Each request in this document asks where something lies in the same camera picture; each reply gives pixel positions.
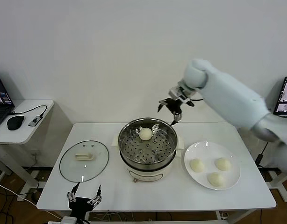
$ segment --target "computer mouse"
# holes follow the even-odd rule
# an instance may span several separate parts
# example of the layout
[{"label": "computer mouse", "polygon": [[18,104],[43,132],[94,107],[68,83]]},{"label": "computer mouse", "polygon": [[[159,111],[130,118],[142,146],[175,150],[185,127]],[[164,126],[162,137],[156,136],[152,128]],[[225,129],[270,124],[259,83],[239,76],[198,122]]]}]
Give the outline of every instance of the computer mouse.
[{"label": "computer mouse", "polygon": [[8,130],[17,130],[21,127],[22,122],[24,121],[24,116],[14,116],[7,121],[7,128]]}]

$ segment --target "cooker handle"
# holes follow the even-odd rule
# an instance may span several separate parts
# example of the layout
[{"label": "cooker handle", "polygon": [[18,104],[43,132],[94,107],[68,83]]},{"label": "cooker handle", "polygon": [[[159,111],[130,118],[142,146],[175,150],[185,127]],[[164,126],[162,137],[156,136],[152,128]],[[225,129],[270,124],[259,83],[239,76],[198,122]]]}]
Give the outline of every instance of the cooker handle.
[{"label": "cooker handle", "polygon": [[184,147],[184,141],[180,136],[178,136],[178,143],[177,143],[177,147],[176,147],[176,151],[177,151],[176,156],[177,157],[182,156],[182,151],[184,150],[184,148],[185,148]]},{"label": "cooker handle", "polygon": [[115,147],[115,149],[116,149],[118,152],[120,152],[118,140],[119,140],[119,136],[116,135],[116,136],[114,137],[114,139],[112,140],[111,146]]}]

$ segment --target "laptop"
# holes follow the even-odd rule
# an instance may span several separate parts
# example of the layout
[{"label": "laptop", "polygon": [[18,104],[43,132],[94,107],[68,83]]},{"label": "laptop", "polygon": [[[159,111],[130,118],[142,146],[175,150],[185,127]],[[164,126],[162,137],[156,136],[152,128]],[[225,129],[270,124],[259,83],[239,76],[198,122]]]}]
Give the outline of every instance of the laptop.
[{"label": "laptop", "polygon": [[14,104],[0,79],[0,124],[13,109]]}]

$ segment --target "stainless steel pot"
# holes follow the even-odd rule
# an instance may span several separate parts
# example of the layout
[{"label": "stainless steel pot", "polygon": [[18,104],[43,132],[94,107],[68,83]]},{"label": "stainless steel pot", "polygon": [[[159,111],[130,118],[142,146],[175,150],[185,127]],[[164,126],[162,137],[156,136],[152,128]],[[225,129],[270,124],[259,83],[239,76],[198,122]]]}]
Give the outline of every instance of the stainless steel pot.
[{"label": "stainless steel pot", "polygon": [[[139,138],[142,128],[153,131],[150,140]],[[166,122],[154,118],[140,118],[129,122],[120,132],[118,145],[123,161],[133,169],[152,172],[164,168],[174,159],[178,138]]]}]

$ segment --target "white table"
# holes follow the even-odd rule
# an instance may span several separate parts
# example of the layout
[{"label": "white table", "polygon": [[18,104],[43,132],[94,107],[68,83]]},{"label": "white table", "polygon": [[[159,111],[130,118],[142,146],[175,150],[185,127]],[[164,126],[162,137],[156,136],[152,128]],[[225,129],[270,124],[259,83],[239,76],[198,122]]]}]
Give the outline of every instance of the white table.
[{"label": "white table", "polygon": [[237,130],[226,122],[179,123],[174,126],[185,148],[197,141],[213,141],[227,147],[240,160],[241,178],[229,189],[215,191],[195,182],[182,165],[182,157],[172,162],[170,173],[156,182],[133,182],[118,151],[111,146],[124,124],[75,124],[56,161],[53,171],[37,203],[38,209],[69,211],[67,191],[76,183],[64,179],[59,171],[63,154],[84,140],[96,140],[106,145],[109,162],[96,178],[81,183],[77,196],[93,197],[99,185],[103,199],[95,211],[241,211],[229,217],[234,223],[254,209],[272,208],[276,202],[245,147]]},{"label": "white table", "polygon": [[[28,124],[36,117],[39,116],[45,109],[45,107],[39,107],[34,109],[28,113],[22,114],[25,116],[25,119],[22,123],[22,126],[14,131],[10,131],[7,128],[7,120],[13,116],[8,116],[1,124],[0,124],[0,144],[16,144],[21,145],[31,138],[33,133],[37,130],[37,128],[41,125],[41,122],[44,120],[50,109],[53,107],[53,100],[14,100],[15,108],[13,111],[15,112],[24,112],[29,109],[32,109],[39,105],[46,105],[47,110],[43,115],[43,118],[35,127],[30,127]],[[5,150],[0,147],[0,161],[7,165],[12,171],[14,171],[20,178],[22,178],[26,184],[23,187],[21,193],[28,193],[30,188],[36,188],[38,186],[38,181],[34,178],[37,176],[38,171],[33,171],[30,175],[27,171],[25,171],[13,158],[11,155],[7,154]],[[39,187],[44,187],[44,182],[41,182]]]}]

